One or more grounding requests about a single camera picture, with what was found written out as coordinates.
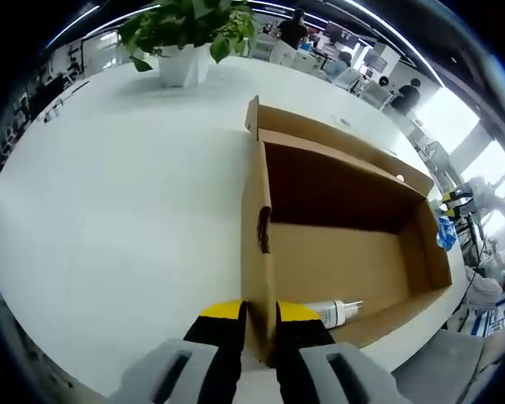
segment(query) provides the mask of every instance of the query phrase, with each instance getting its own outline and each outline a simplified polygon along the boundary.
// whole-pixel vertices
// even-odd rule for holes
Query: wall
[[[486,149],[492,138],[481,124],[477,124],[470,134],[449,155],[457,173],[462,174],[470,164]]]
[[[395,67],[398,61],[401,59],[401,56],[392,50],[389,46],[386,44],[381,44],[380,42],[376,42],[373,49],[374,52],[380,55],[387,62],[387,66],[385,66],[384,71],[382,73],[376,73],[375,76],[378,76],[378,80],[382,76],[389,77],[393,70],[395,70]]]
[[[69,45],[64,45],[56,49],[52,54],[49,63],[49,70],[53,77],[59,72],[67,72],[67,68],[69,67],[69,55],[67,54],[68,49]]]
[[[86,40],[82,46],[84,52],[84,76],[90,77],[109,67],[123,65],[130,61],[129,52],[123,45],[116,45],[107,40],[95,38]]]
[[[347,52],[349,53],[350,55],[352,55],[352,60],[354,59],[355,55],[357,54],[357,52],[359,51],[359,49],[361,47],[363,47],[359,42],[357,44],[355,44],[355,46],[353,48],[350,48],[349,46],[346,46],[346,45],[343,45],[343,44],[339,44],[338,42],[335,44],[335,47],[341,51],[341,52]]]
[[[440,88],[428,101],[420,102],[415,115],[428,135],[451,153],[474,130],[479,116],[448,88]]]
[[[256,22],[258,23],[258,27],[260,29],[262,29],[266,24],[271,24],[272,28],[277,28],[280,23],[286,20],[282,17],[277,17],[276,15],[269,15],[264,13],[255,13],[254,19],[256,19]]]
[[[363,64],[364,57],[366,56],[367,52],[370,49],[372,49],[371,46],[360,45],[360,47],[357,49],[355,55],[352,58],[352,67],[354,69],[359,69],[361,67],[361,65]]]
[[[413,78],[418,78],[421,81],[421,88],[419,88],[419,92],[421,93],[420,105],[425,104],[439,90],[438,84],[417,70],[400,62],[396,64],[388,78],[390,87],[394,85],[395,88],[400,88],[409,84]]]

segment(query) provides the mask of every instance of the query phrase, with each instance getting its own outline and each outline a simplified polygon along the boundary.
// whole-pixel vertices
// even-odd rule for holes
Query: ceiling
[[[284,4],[289,7],[302,7],[310,13],[315,13],[325,19],[331,19],[341,25],[346,26],[355,34],[370,41],[381,40],[391,44],[396,50],[402,53],[402,60],[414,66],[422,74],[432,80],[436,80],[430,72],[426,63],[415,56],[411,46],[396,34],[380,24],[373,17],[361,9],[354,7],[352,0],[269,0],[272,3]],[[439,76],[459,97],[481,116],[481,121],[486,121],[492,136],[505,136],[505,126],[499,127],[496,120],[491,120],[489,114],[484,113],[487,108],[482,108],[484,103],[489,106],[502,122],[505,123],[505,87],[501,83],[491,79],[490,74],[485,74],[486,63],[483,59],[485,55],[482,47],[479,46],[474,35],[463,30],[460,20],[441,3],[439,7],[431,8],[431,0],[358,0],[367,9],[372,10],[388,24],[400,32],[410,44],[413,44],[427,61],[443,72],[448,72],[449,77],[440,73]],[[475,10],[481,6],[476,3],[463,0],[442,0],[449,7],[455,8],[459,15],[471,21],[474,28],[479,32],[488,35],[487,44],[494,51],[501,51],[505,48],[505,39],[497,40],[493,38],[494,29],[486,24],[483,17]],[[131,11],[135,11],[142,6],[146,6],[147,0],[91,0],[90,2],[75,0],[72,2],[50,3],[48,9],[53,10],[53,19],[44,27],[30,27],[30,33],[36,33],[39,37],[39,48],[41,49],[60,27],[67,22],[73,21],[79,15],[82,7],[86,9],[93,5],[101,6],[100,9],[76,24],[63,35],[55,45],[65,44],[71,40],[82,37],[90,30],[108,23],[110,20],[120,17]],[[26,13],[32,13],[29,6]]]

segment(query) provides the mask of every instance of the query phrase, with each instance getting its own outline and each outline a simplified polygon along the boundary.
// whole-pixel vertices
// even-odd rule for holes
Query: desk
[[[320,50],[311,49],[311,55],[323,57],[323,63],[320,66],[320,70],[323,70],[323,68],[326,66],[327,60],[329,60],[329,61],[335,61],[335,59],[333,59],[332,57],[330,57],[327,53],[322,52]]]
[[[132,64],[91,76],[59,118],[28,128],[0,176],[0,291],[45,353],[99,393],[117,390],[164,340],[182,338],[205,307],[240,297],[241,197],[254,145],[243,123],[255,94],[427,173],[380,111],[290,68],[229,57],[197,88],[162,89],[157,72]],[[453,286],[441,299],[363,349],[387,370],[460,302],[458,245],[449,261]],[[244,372],[238,396],[262,389],[278,396],[272,370]]]
[[[60,73],[45,86],[37,88],[35,94],[29,99],[32,120],[64,91],[65,86],[66,78]]]

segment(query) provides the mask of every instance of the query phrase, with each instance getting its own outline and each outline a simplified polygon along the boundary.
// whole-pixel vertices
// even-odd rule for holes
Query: plastic bottle
[[[356,316],[359,309],[363,307],[363,301],[344,303],[341,300],[330,300],[308,303],[305,306],[318,313],[324,327],[331,329],[342,326],[347,320]]]

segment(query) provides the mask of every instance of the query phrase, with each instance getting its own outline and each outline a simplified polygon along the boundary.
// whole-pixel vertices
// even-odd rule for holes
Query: cardboard box flap
[[[346,152],[387,171],[390,175],[402,175],[408,185],[425,196],[433,187],[433,180],[429,176],[366,141],[316,120],[261,105],[258,96],[249,103],[246,127],[257,139],[259,129],[273,130]]]
[[[242,196],[242,298],[249,303],[246,345],[265,360],[272,339],[275,314],[273,258],[269,254],[271,199],[264,145],[255,146],[252,166]]]
[[[263,141],[264,143],[274,143],[281,146],[295,147],[298,149],[315,152],[323,156],[333,157],[341,162],[347,162],[348,164],[365,170],[369,173],[378,174],[384,178],[388,178],[390,181],[394,181],[398,185],[410,189],[412,192],[417,192],[414,188],[410,187],[406,183],[401,182],[398,178],[393,178],[392,174],[388,173],[386,170],[383,170],[364,160],[359,160],[357,157],[347,154],[344,151],[339,151],[331,147],[324,146],[320,143],[316,143],[314,141],[308,141],[297,136],[286,135],[284,133],[266,129],[258,130],[258,140]]]
[[[352,161],[274,143],[264,148],[273,223],[394,233],[424,200],[395,178]]]

